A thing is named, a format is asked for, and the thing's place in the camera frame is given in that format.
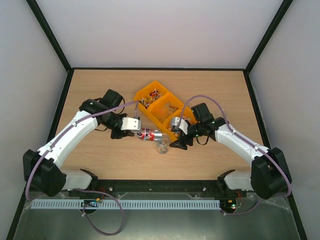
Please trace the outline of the yellow bin with star candies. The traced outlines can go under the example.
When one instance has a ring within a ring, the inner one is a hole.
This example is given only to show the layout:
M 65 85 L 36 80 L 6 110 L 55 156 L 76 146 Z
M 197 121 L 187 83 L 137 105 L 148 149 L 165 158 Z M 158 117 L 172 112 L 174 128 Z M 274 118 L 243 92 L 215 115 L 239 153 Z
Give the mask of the yellow bin with star candies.
M 191 110 L 186 109 L 183 114 L 181 113 L 182 110 L 178 109 L 163 123 L 163 131 L 169 136 L 171 142 L 180 138 L 180 131 L 186 134 L 188 132 L 188 126 L 197 123 Z

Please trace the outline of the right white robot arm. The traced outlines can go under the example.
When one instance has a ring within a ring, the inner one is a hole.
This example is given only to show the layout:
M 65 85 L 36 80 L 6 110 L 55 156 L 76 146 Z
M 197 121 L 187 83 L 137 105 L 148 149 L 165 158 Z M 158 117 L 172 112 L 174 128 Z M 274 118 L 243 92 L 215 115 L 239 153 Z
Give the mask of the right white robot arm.
M 249 172 L 232 169 L 217 178 L 218 191 L 222 195 L 229 196 L 235 190 L 252 191 L 267 200 L 291 193 L 292 178 L 284 153 L 279 148 L 260 145 L 236 131 L 224 118 L 214 118 L 205 103 L 192 107 L 191 111 L 195 124 L 182 117 L 172 118 L 171 129 L 178 131 L 179 136 L 170 147 L 187 150 L 194 140 L 205 136 L 207 140 L 228 147 L 250 166 Z

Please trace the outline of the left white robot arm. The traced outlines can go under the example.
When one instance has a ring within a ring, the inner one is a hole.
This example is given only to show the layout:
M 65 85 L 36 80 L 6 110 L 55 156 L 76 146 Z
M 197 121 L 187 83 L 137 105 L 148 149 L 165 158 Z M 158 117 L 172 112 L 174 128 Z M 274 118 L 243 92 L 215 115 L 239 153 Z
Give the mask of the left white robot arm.
M 95 175 L 85 169 L 62 171 L 72 150 L 98 126 L 111 131 L 111 139 L 132 137 L 142 128 L 138 114 L 128 117 L 117 109 L 130 106 L 116 91 L 109 89 L 103 97 L 85 100 L 72 120 L 53 139 L 38 150 L 27 150 L 23 157 L 23 174 L 26 181 L 25 196 L 31 200 L 30 187 L 48 197 L 63 190 L 86 190 Z

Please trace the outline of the clear glass jar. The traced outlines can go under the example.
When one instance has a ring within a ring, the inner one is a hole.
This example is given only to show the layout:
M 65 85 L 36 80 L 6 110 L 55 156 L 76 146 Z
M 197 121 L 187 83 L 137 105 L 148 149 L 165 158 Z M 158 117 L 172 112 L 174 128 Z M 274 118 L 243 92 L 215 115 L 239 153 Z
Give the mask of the clear glass jar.
M 162 140 L 156 144 L 156 150 L 159 154 L 166 154 L 169 151 L 170 138 L 166 133 L 162 134 Z

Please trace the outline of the metal scoop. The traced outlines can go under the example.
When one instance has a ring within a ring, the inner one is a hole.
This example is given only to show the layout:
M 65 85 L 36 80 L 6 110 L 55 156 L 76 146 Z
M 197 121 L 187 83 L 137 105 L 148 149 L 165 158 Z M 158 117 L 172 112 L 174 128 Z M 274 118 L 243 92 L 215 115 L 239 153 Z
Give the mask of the metal scoop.
M 152 128 L 142 128 L 137 133 L 137 137 L 142 141 L 161 142 L 163 140 L 163 134 Z

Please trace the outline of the yellow bin with lollipops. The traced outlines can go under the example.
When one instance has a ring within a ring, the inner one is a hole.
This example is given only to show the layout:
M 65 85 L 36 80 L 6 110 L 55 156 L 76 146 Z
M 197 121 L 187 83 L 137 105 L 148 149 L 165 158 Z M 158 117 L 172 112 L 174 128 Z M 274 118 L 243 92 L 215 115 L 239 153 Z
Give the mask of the yellow bin with lollipops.
M 138 108 L 146 115 L 151 115 L 152 108 L 160 102 L 160 98 L 164 97 L 169 90 L 160 82 L 152 81 L 147 86 L 140 89 L 134 96 L 133 100 L 138 101 Z

